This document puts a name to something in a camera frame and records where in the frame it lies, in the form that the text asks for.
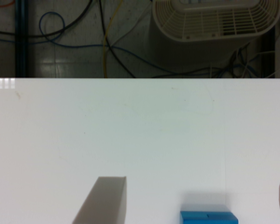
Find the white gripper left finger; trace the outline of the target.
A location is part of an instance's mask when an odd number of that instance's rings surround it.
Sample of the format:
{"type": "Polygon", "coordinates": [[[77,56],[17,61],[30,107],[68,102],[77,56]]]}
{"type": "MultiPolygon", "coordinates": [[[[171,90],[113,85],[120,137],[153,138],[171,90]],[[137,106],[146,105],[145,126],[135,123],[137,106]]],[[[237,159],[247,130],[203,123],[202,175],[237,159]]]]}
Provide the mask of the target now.
{"type": "Polygon", "coordinates": [[[100,176],[72,224],[125,224],[127,179],[100,176]]]}

